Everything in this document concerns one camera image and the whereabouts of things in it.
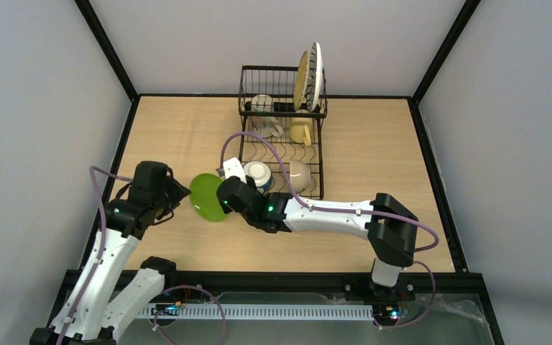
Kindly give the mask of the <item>green plastic plate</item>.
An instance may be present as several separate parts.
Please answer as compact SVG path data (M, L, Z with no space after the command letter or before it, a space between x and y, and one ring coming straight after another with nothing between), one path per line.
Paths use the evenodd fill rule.
M226 219L216 192L222 179L210 173L201 173L195 176L190 183L189 199L194 211L203 219L210 222L220 222Z

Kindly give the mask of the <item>white bowl with dark rim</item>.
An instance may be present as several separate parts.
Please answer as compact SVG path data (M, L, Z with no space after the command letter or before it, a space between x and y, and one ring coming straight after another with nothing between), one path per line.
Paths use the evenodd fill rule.
M243 169L245 175L254 180L257 190L260 193L266 193L272 187L272 171L265 163L259 161L247 162L243 166Z

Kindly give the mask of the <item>black wire dish rack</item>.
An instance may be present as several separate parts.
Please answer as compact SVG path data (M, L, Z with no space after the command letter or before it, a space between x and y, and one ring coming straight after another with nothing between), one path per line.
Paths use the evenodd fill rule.
M242 129L259 133L259 120L275 118L283 128L280 136L270 135L266 140L276 149L282 161L300 160L310 168L310 185L300 195L305 198L322 199L324 192L324 168L322 127L328 113L326 79L322 78L318 103L311 113L307 106L294 108L293 86L297 77L293 66L243 65L239 81L238 109ZM311 123L310 144L295 142L290 138L295 118L309 118Z

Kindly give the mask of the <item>plain white bowl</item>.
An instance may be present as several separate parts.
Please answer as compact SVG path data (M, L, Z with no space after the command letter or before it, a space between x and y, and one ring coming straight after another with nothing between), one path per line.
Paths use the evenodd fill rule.
M302 193L311 186L310 166L300 160L289 161L289 177L296 193Z

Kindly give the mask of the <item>seashell pattern ceramic mug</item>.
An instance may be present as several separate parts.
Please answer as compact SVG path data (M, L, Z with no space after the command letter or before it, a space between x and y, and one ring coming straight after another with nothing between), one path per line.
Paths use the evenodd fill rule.
M274 116L264 116L263 113L274 111L274 102L271 96L259 94L252 98L251 111L259 115L251 116L252 129L261 137L281 137L284 129L280 121Z

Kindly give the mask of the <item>yellow ceramic mug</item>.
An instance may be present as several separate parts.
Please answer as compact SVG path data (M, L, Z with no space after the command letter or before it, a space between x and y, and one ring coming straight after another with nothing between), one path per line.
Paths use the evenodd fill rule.
M313 143L313 119L293 117L290 120L290 139L298 144L311 146Z

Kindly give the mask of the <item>round woven bamboo plate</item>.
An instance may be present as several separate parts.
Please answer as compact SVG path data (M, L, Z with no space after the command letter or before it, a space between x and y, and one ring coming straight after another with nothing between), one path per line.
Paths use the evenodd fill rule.
M293 106L296 111L300 110L302 104L306 102L305 91L308 84L309 70L310 53L305 50L300 58L295 84L293 87Z

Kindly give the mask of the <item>blue striped white plate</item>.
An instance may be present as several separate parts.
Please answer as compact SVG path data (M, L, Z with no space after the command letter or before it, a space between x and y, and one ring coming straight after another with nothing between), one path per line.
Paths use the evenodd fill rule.
M309 69L308 69L308 81L306 85L305 97L306 97L306 110L308 112L315 111L318 105L318 100L321 94L321 88L323 83L323 58L321 52L321 45L318 42L314 42L309 54Z

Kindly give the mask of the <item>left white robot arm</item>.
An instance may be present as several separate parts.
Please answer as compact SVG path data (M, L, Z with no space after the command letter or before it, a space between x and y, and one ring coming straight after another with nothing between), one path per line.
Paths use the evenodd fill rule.
M146 230L173 217L190 195L165 163L142 161L108 203L100 203L97 231L85 267L49 326L30 344L117 344L143 307L177 282L176 264L149 257L119 293L116 284Z

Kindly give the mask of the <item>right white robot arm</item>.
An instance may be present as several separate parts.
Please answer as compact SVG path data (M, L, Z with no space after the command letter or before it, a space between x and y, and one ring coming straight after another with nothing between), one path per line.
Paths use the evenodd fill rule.
M295 198L290 193L260 193L238 177L227 178L216 197L225 212L236 212L254 228L326 231L367 240L375 253L373 283L393 287L400 272L413 265L418 218L390 194L372 201L333 202Z

